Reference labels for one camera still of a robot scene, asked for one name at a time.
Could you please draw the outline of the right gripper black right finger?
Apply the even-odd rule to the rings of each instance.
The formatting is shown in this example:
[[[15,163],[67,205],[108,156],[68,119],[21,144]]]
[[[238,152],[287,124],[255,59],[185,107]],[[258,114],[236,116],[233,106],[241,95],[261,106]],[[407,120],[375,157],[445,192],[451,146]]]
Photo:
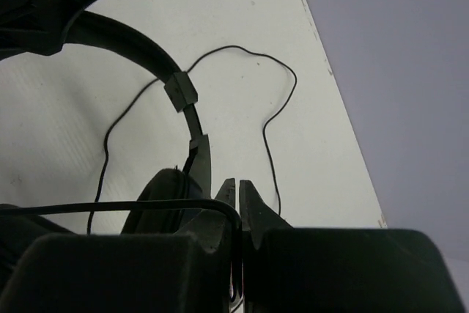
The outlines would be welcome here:
[[[463,312],[436,245],[409,229],[295,228],[240,182],[246,312]]]

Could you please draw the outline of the black headphones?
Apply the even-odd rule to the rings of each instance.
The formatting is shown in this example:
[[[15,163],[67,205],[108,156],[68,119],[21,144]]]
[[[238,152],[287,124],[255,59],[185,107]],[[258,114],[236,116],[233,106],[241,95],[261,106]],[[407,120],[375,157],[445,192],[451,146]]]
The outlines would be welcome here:
[[[1,202],[19,207],[136,200],[172,154],[182,119],[146,74],[106,51],[1,61]]]

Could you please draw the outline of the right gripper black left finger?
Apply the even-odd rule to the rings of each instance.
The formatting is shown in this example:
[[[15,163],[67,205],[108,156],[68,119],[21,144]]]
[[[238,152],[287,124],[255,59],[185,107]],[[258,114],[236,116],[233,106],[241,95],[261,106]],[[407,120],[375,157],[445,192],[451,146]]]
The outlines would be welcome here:
[[[3,312],[227,312],[242,290],[235,181],[173,234],[49,234],[19,259]]]

